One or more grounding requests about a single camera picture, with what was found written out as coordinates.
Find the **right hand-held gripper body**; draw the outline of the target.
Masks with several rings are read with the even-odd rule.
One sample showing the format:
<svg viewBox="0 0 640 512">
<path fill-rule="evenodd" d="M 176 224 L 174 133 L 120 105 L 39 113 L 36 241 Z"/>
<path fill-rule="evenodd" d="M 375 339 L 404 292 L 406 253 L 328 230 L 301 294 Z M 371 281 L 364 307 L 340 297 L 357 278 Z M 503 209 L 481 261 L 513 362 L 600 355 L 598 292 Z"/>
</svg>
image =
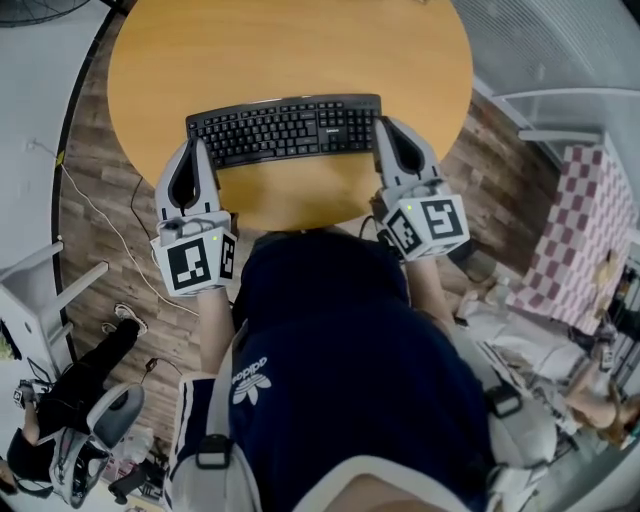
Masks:
<svg viewBox="0 0 640 512">
<path fill-rule="evenodd" d="M 371 207 L 379 240 L 405 262 L 444 256 L 470 240 L 462 198 L 441 178 L 382 188 Z"/>
</svg>

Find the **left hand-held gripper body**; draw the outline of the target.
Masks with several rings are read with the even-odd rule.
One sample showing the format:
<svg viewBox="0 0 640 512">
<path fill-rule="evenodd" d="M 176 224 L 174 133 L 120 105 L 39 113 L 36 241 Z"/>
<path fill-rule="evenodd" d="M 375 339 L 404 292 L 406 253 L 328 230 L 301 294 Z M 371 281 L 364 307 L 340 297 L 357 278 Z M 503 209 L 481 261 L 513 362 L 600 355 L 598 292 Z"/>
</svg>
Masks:
<svg viewBox="0 0 640 512">
<path fill-rule="evenodd" d="M 232 216 L 216 212 L 158 223 L 151 246 L 170 296 L 195 296 L 231 283 L 237 248 Z"/>
</svg>

